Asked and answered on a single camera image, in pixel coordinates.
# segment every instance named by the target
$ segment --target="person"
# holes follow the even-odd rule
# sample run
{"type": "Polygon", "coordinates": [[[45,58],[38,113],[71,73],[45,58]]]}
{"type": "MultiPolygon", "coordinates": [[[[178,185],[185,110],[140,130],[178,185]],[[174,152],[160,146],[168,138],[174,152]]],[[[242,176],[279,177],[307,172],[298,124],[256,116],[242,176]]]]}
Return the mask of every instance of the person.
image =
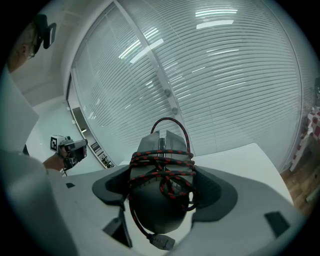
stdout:
{"type": "MultiPolygon", "coordinates": [[[[37,14],[20,34],[7,58],[1,77],[2,86],[0,92],[2,121],[0,132],[2,135],[8,135],[4,139],[1,138],[0,148],[3,150],[22,151],[31,130],[39,118],[8,73],[16,71],[28,59],[35,57],[46,37],[47,28],[47,16],[37,14]]],[[[62,156],[54,154],[45,160],[43,165],[46,169],[60,171],[64,167],[64,158],[67,156],[68,154],[63,149],[62,156]]]]}

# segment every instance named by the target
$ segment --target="black connector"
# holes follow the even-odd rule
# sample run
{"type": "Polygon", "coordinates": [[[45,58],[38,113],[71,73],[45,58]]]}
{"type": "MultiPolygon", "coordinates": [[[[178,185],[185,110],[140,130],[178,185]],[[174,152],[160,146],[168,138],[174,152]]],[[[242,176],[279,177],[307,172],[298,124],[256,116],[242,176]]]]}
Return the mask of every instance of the black connector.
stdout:
{"type": "Polygon", "coordinates": [[[176,240],[164,234],[153,234],[149,239],[150,244],[154,245],[160,250],[171,251],[176,240]]]}

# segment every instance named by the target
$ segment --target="window blind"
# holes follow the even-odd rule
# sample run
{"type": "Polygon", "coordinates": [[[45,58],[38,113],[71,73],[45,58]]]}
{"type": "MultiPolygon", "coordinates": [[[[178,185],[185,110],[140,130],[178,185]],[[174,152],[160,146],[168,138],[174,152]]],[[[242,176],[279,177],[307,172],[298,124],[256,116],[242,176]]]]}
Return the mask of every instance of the window blind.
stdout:
{"type": "MultiPolygon", "coordinates": [[[[158,32],[150,27],[144,36],[152,40],[158,32]]],[[[116,165],[131,159],[158,119],[174,117],[145,50],[113,3],[88,32],[72,72],[90,129],[116,165]]],[[[161,137],[180,132],[169,121],[157,129],[161,137]]]]}
{"type": "Polygon", "coordinates": [[[174,92],[197,156],[257,143],[279,168],[300,118],[297,63],[261,1],[124,0],[174,92]]]}

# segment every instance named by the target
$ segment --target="black and red cord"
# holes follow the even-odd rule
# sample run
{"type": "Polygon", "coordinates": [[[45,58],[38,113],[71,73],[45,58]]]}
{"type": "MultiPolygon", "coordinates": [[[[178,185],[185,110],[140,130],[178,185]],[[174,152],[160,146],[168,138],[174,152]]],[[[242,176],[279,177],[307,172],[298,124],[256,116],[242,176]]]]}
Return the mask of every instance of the black and red cord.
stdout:
{"type": "MultiPolygon", "coordinates": [[[[159,189],[161,193],[172,200],[176,200],[177,198],[180,197],[188,197],[189,201],[189,193],[192,192],[193,196],[197,193],[196,189],[194,186],[189,183],[186,179],[184,179],[181,176],[194,176],[196,173],[194,172],[195,170],[195,162],[192,161],[191,159],[194,157],[194,154],[191,153],[190,151],[190,143],[189,143],[189,137],[186,132],[186,129],[183,127],[183,125],[177,121],[174,118],[170,117],[164,117],[159,119],[155,124],[153,125],[151,129],[151,134],[154,132],[157,124],[159,124],[161,121],[164,120],[170,120],[175,122],[180,128],[182,129],[185,140],[186,140],[186,151],[181,151],[181,150],[150,150],[150,151],[145,151],[145,152],[135,152],[132,155],[131,162],[129,165],[129,169],[131,170],[134,167],[141,167],[141,166],[155,166],[158,171],[155,172],[150,172],[146,173],[144,175],[136,176],[133,177],[131,180],[128,181],[129,184],[129,207],[130,207],[130,212],[132,215],[132,218],[137,225],[137,227],[141,230],[141,232],[146,236],[147,239],[151,239],[153,237],[153,234],[147,233],[145,229],[142,227],[140,222],[138,221],[138,218],[136,216],[134,207],[133,207],[133,184],[135,182],[141,182],[141,181],[148,181],[154,177],[159,177],[162,178],[160,181],[159,189]],[[188,161],[179,161],[173,158],[168,158],[168,157],[162,157],[162,156],[153,156],[156,154],[176,154],[176,155],[187,155],[189,160],[188,161]],[[184,166],[184,167],[189,167],[192,169],[192,171],[181,171],[181,170],[175,170],[171,171],[169,170],[166,165],[177,165],[177,166],[184,166]],[[179,192],[175,193],[175,190],[172,186],[172,183],[170,180],[175,180],[176,183],[184,187],[188,192],[179,192]]],[[[183,204],[180,204],[180,207],[183,211],[191,211],[193,210],[196,205],[193,204],[190,207],[185,207],[183,204]]]]}

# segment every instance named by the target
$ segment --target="ceiling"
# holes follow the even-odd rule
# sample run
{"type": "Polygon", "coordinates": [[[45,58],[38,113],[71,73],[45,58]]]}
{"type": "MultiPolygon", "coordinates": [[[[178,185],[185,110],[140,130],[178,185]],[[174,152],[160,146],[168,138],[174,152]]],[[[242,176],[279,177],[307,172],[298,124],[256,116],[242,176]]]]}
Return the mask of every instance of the ceiling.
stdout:
{"type": "Polygon", "coordinates": [[[12,73],[22,94],[32,106],[63,95],[61,63],[65,45],[86,8],[102,0],[53,0],[40,13],[48,24],[56,23],[55,41],[49,49],[40,47],[36,56],[12,73]]]}

